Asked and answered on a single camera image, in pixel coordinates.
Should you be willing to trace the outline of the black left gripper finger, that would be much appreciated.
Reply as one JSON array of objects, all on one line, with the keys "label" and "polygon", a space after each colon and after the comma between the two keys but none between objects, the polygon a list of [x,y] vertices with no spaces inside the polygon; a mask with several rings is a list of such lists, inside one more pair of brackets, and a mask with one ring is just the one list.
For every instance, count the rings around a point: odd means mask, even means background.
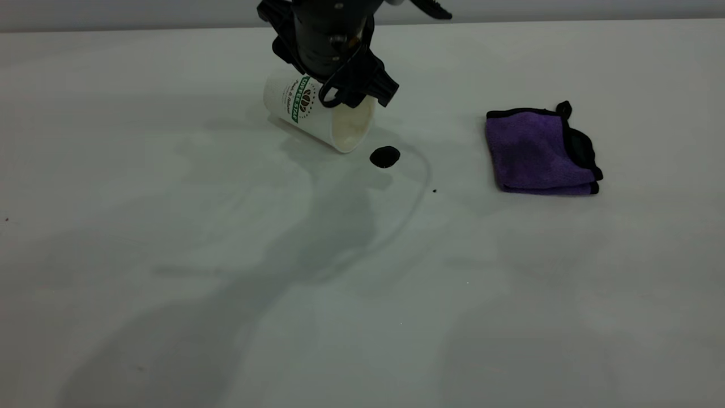
[{"label": "black left gripper finger", "polygon": [[319,90],[319,102],[324,108],[336,108],[342,104],[357,108],[365,98],[361,88],[366,82],[365,73],[336,73],[323,81]]},{"label": "black left gripper finger", "polygon": [[365,68],[364,93],[375,98],[381,106],[386,108],[396,95],[399,83],[386,72],[384,63],[375,54],[366,54],[363,62]]}]

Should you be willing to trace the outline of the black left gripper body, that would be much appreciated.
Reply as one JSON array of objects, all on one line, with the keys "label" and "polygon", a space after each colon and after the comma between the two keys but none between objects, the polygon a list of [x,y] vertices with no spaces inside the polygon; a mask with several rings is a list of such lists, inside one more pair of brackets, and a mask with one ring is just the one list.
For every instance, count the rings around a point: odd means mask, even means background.
[{"label": "black left gripper body", "polygon": [[355,70],[391,82],[370,51],[381,1],[261,1],[257,14],[275,31],[272,51],[298,72],[325,81],[352,60]]}]

